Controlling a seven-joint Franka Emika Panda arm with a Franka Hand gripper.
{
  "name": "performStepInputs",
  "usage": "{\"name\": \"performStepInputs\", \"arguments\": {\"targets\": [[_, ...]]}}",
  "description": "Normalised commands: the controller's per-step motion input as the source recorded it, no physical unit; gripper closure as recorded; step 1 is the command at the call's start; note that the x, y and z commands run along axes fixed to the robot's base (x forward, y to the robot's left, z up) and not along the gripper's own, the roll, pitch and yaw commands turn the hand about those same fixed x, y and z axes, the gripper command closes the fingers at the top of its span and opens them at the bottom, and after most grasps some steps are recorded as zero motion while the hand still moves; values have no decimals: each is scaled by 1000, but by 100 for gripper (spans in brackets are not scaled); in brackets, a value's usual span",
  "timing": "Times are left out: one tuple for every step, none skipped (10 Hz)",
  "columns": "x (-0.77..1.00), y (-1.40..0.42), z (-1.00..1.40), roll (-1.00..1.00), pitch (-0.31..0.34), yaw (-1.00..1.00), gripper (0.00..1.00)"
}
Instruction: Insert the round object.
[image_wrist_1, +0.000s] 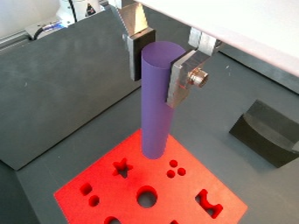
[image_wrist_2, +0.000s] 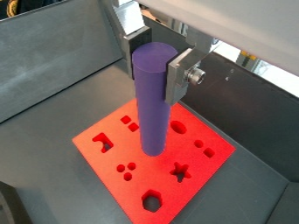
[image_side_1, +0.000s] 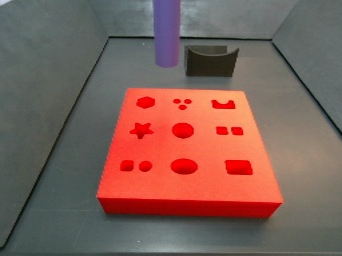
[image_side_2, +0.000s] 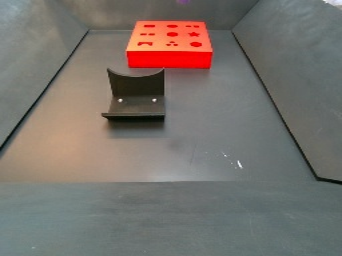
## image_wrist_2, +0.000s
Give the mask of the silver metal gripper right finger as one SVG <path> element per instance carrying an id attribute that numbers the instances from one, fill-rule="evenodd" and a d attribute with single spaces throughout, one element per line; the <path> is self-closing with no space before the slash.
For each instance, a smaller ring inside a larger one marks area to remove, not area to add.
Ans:
<path id="1" fill-rule="evenodd" d="M 187 48 L 167 65 L 167 82 L 164 101 L 172 106 L 185 95 L 188 85 L 200 85 L 205 72 L 199 63 L 207 56 L 196 48 Z"/>

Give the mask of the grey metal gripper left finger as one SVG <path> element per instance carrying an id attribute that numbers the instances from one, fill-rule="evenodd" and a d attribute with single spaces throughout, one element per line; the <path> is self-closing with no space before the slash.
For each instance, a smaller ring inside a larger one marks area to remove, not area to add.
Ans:
<path id="1" fill-rule="evenodd" d="M 124 36 L 122 46 L 125 53 L 127 71 L 128 77 L 131 79 L 133 76 L 133 66 L 132 66 L 132 53 L 136 48 L 152 41 L 152 29 L 148 26 L 143 26 L 139 30 Z"/>

